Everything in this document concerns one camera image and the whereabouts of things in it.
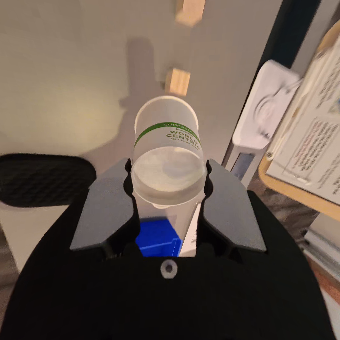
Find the instruction board on stand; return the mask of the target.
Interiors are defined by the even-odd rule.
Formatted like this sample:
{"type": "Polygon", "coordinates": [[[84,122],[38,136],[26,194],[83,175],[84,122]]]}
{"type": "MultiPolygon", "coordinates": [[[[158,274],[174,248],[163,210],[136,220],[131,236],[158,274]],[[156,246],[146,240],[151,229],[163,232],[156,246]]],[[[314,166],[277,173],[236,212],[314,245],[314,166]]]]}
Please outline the instruction board on stand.
{"type": "Polygon", "coordinates": [[[265,62],[245,103],[232,142],[235,146],[265,151],[258,174],[267,187],[339,221],[339,205],[266,175],[271,145],[304,77],[300,79],[296,72],[273,60],[265,62]]]}

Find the light wooden cube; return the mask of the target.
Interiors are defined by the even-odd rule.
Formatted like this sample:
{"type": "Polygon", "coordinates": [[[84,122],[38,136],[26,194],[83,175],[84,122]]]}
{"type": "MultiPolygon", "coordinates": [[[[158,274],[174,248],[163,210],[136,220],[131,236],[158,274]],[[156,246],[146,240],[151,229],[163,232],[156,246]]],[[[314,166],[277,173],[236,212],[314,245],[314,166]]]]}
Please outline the light wooden cube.
{"type": "Polygon", "coordinates": [[[175,22],[194,27],[202,20],[205,0],[177,0],[175,22]]]}
{"type": "Polygon", "coordinates": [[[165,93],[185,97],[187,95],[191,73],[178,68],[168,71],[165,80],[165,93]]]}

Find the laminated instruction sheet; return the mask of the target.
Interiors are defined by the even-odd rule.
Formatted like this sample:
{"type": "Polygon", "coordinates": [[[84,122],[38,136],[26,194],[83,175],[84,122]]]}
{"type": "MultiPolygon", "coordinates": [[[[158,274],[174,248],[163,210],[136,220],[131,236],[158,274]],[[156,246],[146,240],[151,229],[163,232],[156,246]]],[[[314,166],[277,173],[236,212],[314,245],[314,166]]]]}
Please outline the laminated instruction sheet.
{"type": "Polygon", "coordinates": [[[266,175],[339,205],[339,21],[325,34],[275,135],[266,175]]]}

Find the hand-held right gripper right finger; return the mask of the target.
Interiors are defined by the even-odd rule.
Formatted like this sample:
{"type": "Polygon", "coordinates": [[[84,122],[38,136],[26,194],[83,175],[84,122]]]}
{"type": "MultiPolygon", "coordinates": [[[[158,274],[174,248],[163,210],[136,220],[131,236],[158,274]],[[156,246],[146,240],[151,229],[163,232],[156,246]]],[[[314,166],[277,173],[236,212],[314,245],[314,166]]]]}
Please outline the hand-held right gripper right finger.
{"type": "Polygon", "coordinates": [[[197,253],[205,246],[220,256],[234,249],[266,253],[267,248],[248,192],[215,160],[206,162],[205,198],[197,224],[197,253]]]}

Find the black quilted wrist rest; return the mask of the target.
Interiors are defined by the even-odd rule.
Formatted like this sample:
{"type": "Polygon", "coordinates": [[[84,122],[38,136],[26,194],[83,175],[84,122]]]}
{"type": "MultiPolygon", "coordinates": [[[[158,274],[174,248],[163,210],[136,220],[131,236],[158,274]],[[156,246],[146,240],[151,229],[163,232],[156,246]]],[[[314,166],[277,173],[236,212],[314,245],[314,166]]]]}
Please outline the black quilted wrist rest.
{"type": "Polygon", "coordinates": [[[77,156],[14,153],[0,157],[0,201],[18,208],[64,206],[96,180],[77,156]]]}

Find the blue plastic bin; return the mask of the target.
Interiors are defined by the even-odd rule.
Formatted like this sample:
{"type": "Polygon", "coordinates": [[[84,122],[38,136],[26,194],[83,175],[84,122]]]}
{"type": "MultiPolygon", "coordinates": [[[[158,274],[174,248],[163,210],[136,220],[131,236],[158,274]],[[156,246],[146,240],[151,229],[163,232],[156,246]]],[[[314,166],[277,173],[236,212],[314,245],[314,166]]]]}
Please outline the blue plastic bin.
{"type": "Polygon", "coordinates": [[[143,257],[178,257],[183,241],[167,218],[144,219],[135,243],[143,257]]]}

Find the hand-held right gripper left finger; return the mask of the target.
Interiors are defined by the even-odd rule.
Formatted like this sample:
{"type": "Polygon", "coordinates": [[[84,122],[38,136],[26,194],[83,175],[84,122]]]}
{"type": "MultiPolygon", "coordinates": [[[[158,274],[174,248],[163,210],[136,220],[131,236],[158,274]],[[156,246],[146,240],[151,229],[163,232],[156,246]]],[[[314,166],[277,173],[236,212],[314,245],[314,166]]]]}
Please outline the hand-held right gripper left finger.
{"type": "Polygon", "coordinates": [[[106,257],[120,257],[140,232],[133,196],[132,164],[121,159],[90,186],[70,250],[101,248],[106,257]]]}

